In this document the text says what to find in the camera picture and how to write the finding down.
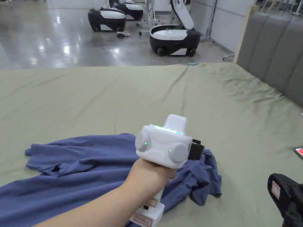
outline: gray circular button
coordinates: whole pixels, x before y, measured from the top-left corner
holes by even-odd
[[[149,134],[145,131],[139,132],[135,141],[136,149],[138,151],[146,151],[149,144],[150,144]]]
[[[180,163],[188,157],[188,147],[182,142],[175,142],[168,150],[168,156],[174,163]]]

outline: headboard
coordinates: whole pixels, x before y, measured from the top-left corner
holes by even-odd
[[[303,19],[253,6],[234,62],[303,107]]]

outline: gray concrete floor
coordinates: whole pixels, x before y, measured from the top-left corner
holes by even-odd
[[[15,0],[2,6],[0,69],[222,62],[226,54],[208,41],[200,43],[193,58],[159,57],[150,48],[148,34],[138,35],[134,21],[127,21],[129,39],[118,39],[114,32],[93,32],[89,9],[69,9],[76,1],[82,0],[70,1],[65,8],[56,0]],[[169,19],[160,17],[161,22]]]

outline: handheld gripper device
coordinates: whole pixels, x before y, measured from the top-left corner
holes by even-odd
[[[185,134],[187,119],[169,115],[164,127],[148,125],[139,132],[136,154],[145,160],[172,169],[181,168],[187,161],[192,138]],[[131,221],[143,227],[155,227],[162,217],[164,204],[160,203],[163,190],[146,202],[131,217]]]

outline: mattress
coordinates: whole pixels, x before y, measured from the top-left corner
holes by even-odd
[[[222,196],[189,198],[159,227],[281,226],[271,173],[303,183],[303,109],[232,63],[0,71],[0,185],[33,177],[25,149],[68,137],[137,134],[169,114],[211,149]]]

